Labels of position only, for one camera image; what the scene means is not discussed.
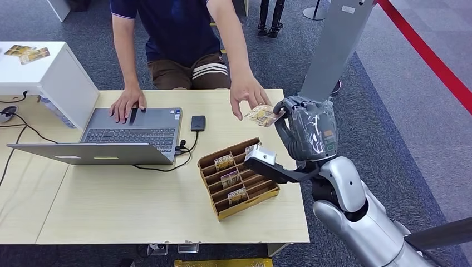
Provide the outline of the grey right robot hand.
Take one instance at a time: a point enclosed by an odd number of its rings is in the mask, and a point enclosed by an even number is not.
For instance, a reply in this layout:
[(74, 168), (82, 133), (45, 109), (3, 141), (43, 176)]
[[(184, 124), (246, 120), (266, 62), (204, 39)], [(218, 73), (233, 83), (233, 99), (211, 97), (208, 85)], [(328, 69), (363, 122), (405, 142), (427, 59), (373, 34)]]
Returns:
[(279, 101), (274, 123), (289, 156), (296, 161), (320, 161), (335, 157), (338, 131), (333, 103), (294, 95)]

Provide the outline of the person's left hand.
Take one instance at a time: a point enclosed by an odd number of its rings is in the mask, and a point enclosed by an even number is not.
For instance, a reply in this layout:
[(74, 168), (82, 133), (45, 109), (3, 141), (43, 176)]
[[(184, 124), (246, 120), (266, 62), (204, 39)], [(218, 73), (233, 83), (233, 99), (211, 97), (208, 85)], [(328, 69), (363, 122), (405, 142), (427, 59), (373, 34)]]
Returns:
[(253, 76), (252, 72), (231, 72), (230, 85), (230, 105), (233, 115), (241, 121), (243, 115), (240, 110), (240, 103), (247, 101), (250, 108), (258, 105), (271, 105), (269, 97), (264, 88)]

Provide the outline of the person's right hand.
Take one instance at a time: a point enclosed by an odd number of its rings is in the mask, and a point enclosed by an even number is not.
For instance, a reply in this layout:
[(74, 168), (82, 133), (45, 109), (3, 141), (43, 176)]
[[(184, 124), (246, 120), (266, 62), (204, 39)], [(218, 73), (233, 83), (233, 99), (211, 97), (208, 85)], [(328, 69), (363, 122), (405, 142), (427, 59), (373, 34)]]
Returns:
[(125, 123), (134, 107), (144, 111), (146, 109), (146, 98), (140, 88), (127, 87), (111, 105), (109, 113), (115, 122)]

